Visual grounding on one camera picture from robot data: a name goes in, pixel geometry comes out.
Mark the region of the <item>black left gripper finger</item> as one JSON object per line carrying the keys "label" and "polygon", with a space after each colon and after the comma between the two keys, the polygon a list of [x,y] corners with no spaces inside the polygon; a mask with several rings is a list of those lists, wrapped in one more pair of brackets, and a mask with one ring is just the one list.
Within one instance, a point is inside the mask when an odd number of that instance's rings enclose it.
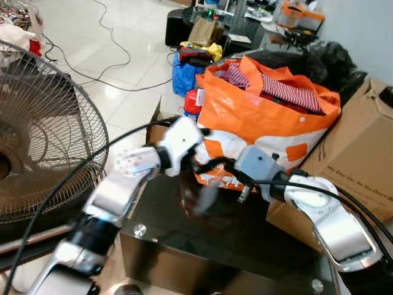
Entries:
{"label": "black left gripper finger", "polygon": [[224,155],[210,159],[207,163],[204,163],[204,165],[200,165],[200,174],[208,173],[219,166],[225,171],[230,172],[230,174],[234,174],[234,172],[236,172],[236,168],[234,167],[235,162],[235,159],[224,157]]}

